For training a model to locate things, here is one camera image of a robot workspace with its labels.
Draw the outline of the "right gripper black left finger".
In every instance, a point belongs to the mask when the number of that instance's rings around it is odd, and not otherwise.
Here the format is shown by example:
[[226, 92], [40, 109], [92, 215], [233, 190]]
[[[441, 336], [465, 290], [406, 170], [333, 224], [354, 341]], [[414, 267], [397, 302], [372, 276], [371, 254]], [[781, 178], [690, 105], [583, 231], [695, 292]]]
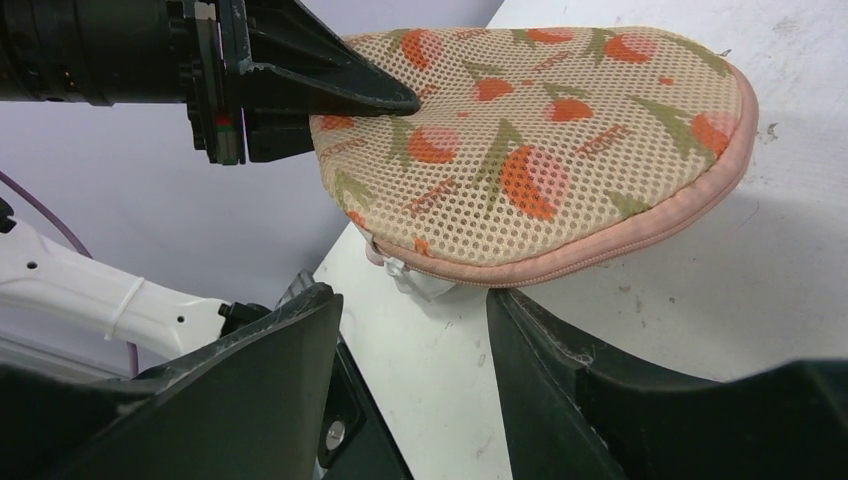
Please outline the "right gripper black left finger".
[[1, 369], [5, 479], [407, 479], [317, 283], [130, 379]]

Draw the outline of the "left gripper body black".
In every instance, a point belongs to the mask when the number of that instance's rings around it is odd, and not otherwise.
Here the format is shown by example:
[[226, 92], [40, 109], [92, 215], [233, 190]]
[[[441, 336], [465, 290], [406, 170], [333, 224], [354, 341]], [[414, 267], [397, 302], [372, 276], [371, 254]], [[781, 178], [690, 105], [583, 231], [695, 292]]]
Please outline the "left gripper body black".
[[219, 165], [309, 152], [303, 116], [248, 103], [239, 62], [255, 21], [246, 1], [5, 1], [5, 102], [180, 104], [192, 143]]

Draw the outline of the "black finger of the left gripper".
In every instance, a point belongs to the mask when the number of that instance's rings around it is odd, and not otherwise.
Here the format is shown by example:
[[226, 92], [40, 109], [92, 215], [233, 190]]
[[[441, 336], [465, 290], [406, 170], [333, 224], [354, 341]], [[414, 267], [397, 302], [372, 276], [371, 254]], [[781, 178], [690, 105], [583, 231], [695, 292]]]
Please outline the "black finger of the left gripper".
[[299, 1], [247, 1], [245, 106], [280, 115], [407, 116], [413, 90], [354, 51]]

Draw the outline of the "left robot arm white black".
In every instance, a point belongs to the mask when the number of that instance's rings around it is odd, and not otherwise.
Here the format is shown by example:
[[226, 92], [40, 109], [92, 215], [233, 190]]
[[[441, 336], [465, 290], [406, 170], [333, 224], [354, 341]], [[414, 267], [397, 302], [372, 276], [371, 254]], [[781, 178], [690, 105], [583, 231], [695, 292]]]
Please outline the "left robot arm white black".
[[[407, 116], [420, 102], [298, 1], [5, 1], [5, 102], [182, 104], [213, 164], [313, 149], [314, 115]], [[1, 208], [1, 299], [173, 359], [268, 313], [95, 261]]]

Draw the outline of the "floral mesh laundry bag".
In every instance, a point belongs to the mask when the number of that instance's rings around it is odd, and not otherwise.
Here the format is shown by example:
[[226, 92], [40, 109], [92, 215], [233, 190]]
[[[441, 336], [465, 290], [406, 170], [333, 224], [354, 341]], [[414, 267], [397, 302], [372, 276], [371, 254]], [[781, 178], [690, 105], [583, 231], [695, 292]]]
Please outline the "floral mesh laundry bag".
[[677, 234], [741, 181], [748, 79], [649, 27], [397, 29], [355, 52], [409, 116], [314, 115], [323, 184], [397, 288], [553, 280]]

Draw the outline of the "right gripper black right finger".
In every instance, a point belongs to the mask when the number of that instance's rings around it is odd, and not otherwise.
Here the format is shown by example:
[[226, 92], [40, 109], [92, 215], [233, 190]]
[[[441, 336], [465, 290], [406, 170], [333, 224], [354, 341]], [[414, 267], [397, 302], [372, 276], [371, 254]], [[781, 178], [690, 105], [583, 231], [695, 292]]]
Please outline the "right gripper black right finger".
[[721, 383], [626, 353], [516, 289], [486, 297], [516, 479], [843, 479], [847, 364]]

